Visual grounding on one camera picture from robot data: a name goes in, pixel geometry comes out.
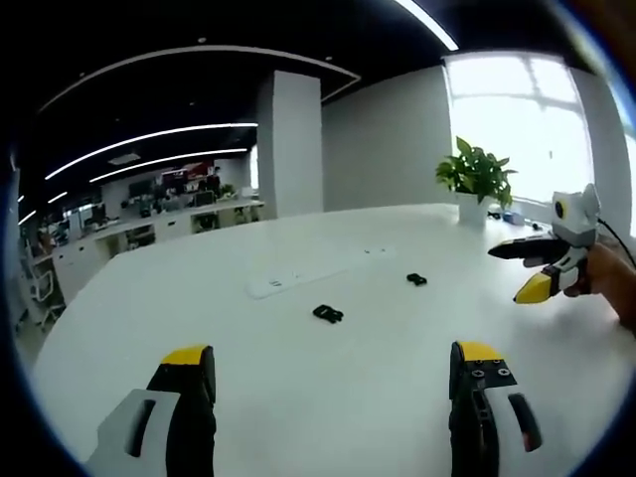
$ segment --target office desk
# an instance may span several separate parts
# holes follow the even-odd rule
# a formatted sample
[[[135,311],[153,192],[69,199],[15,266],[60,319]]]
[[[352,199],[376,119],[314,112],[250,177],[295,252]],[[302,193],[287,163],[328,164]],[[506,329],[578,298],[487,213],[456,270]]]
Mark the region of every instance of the office desk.
[[[454,206],[369,209],[119,255],[51,332],[36,395],[86,460],[97,426],[166,354],[208,343],[218,475],[448,476],[450,345],[482,341],[504,354],[538,418],[547,456],[535,475],[565,475],[625,396],[633,338],[597,296],[516,305],[533,272],[486,251],[531,231],[456,222]],[[412,286],[412,272],[428,284]],[[298,276],[323,278],[262,299],[246,293]],[[342,323],[313,317],[322,303],[343,311]]]
[[[68,245],[55,248],[52,258],[65,301],[69,305],[80,290],[116,254],[111,249],[111,240],[114,239],[118,243],[116,247],[118,250],[126,250],[125,235],[129,231],[150,226],[155,241],[159,243],[193,234],[192,219],[195,216],[222,213],[238,207],[259,207],[262,205],[261,201],[236,200],[165,212],[144,219],[120,222],[72,241]]]

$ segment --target white pillar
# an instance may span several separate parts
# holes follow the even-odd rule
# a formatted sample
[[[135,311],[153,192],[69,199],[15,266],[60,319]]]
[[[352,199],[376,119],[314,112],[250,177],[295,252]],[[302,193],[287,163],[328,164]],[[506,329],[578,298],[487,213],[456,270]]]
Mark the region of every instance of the white pillar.
[[[274,72],[261,87],[257,116],[265,217],[323,212],[320,80]]]

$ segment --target cable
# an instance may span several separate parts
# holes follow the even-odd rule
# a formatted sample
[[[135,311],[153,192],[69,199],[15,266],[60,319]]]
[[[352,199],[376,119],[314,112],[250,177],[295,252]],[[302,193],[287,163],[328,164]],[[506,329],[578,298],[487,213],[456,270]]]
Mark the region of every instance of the cable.
[[[634,257],[632,256],[632,252],[629,251],[629,248],[627,248],[627,245],[623,242],[623,240],[620,239],[620,237],[614,231],[614,229],[612,227],[610,227],[609,224],[606,221],[604,221],[603,219],[598,219],[598,222],[600,224],[603,224],[605,226],[605,228],[608,229],[611,232],[611,234],[620,242],[620,244],[622,245],[623,249],[625,250],[625,253],[627,253],[627,256],[629,257],[629,261],[631,261],[632,265],[634,265],[634,268],[636,268],[636,260],[634,260]]]

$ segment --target potted plant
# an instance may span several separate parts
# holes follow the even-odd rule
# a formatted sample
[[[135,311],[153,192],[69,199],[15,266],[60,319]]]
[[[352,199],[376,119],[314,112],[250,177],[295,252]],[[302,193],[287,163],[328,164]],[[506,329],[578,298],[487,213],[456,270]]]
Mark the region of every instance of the potted plant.
[[[512,204],[508,176],[517,171],[503,169],[509,158],[498,160],[494,154],[471,146],[459,136],[457,149],[459,156],[446,156],[447,160],[437,166],[435,176],[438,183],[457,195],[459,222],[483,227],[491,199],[499,202],[502,209]]]

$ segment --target ceiling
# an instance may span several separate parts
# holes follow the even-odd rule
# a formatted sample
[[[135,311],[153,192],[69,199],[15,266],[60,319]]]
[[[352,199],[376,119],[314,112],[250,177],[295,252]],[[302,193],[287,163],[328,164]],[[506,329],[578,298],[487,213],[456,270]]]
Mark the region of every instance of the ceiling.
[[[417,3],[460,51],[537,50],[586,68],[539,1]],[[393,0],[155,0],[56,3],[39,11],[12,8],[22,10],[13,12],[11,26],[3,33],[16,48],[8,56],[11,74],[3,102],[12,127],[2,139],[12,144],[22,171],[20,193],[26,199],[21,215],[60,192],[72,196],[85,189],[88,179],[117,168],[109,159],[128,152],[145,162],[250,148],[256,140],[254,128],[171,134],[97,154],[44,180],[84,154],[139,135],[255,122],[258,88],[273,70],[320,78],[323,98],[329,102],[374,82],[437,65],[447,53]],[[207,51],[212,48],[221,51]],[[153,52],[163,54],[149,55]],[[117,63],[121,65],[100,72]]]

